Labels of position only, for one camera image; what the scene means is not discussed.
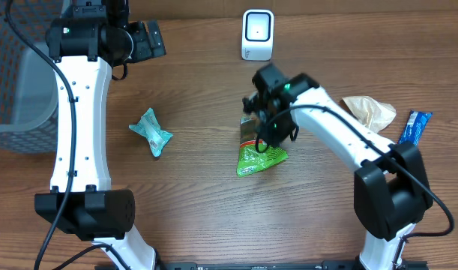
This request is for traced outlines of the green snack bag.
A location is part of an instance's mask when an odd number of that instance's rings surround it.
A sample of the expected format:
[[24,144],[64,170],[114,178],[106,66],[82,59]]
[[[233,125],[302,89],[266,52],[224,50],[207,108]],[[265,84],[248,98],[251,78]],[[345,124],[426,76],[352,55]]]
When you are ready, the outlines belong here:
[[237,165],[238,177],[245,177],[282,163],[288,158],[282,148],[273,148],[260,139],[256,150],[255,130],[259,120],[254,116],[243,116],[240,120],[240,145]]

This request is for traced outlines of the light green wipes packet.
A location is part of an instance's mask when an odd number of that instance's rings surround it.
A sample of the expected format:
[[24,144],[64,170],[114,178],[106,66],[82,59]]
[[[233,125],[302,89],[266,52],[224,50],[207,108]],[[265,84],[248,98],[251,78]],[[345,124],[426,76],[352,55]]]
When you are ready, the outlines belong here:
[[130,124],[129,129],[145,137],[155,158],[161,156],[163,148],[172,138],[172,134],[162,129],[152,108],[149,108],[137,124]]

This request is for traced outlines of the beige snack pouch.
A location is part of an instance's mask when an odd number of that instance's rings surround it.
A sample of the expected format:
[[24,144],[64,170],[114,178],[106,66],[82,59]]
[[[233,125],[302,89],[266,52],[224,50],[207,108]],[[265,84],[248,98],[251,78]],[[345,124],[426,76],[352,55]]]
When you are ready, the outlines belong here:
[[378,102],[370,96],[344,97],[350,113],[366,128],[378,133],[396,117],[396,109],[389,103]]

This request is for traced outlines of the blue snack bar wrapper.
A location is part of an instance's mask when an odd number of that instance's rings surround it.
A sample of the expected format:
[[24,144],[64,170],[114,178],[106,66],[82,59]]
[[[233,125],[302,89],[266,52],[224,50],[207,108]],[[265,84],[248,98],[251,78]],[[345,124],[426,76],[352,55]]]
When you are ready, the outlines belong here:
[[400,135],[398,140],[399,144],[404,142],[411,142],[415,146],[418,145],[421,140],[422,134],[428,124],[428,121],[432,118],[431,112],[419,112],[411,110],[409,113],[406,126]]

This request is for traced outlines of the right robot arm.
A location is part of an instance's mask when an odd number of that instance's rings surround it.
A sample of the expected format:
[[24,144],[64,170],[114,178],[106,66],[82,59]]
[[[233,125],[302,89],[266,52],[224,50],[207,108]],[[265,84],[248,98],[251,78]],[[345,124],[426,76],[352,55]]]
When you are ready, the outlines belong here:
[[260,123],[257,140],[279,146],[306,129],[354,174],[354,210],[366,229],[364,248],[352,269],[426,269],[402,258],[408,236],[433,205],[421,153],[411,142],[396,144],[364,127],[335,103],[314,79],[288,78],[273,64],[252,78],[257,91],[243,99],[244,112]]

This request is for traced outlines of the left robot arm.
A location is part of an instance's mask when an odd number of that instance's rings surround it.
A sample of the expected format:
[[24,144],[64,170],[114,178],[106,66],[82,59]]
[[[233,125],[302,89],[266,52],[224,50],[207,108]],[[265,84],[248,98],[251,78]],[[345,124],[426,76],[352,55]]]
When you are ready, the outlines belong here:
[[155,22],[129,20],[127,1],[71,1],[46,33],[58,93],[56,161],[35,211],[54,230],[101,249],[115,269],[161,269],[135,225],[133,192],[112,188],[106,162],[106,98],[114,67],[165,53]]

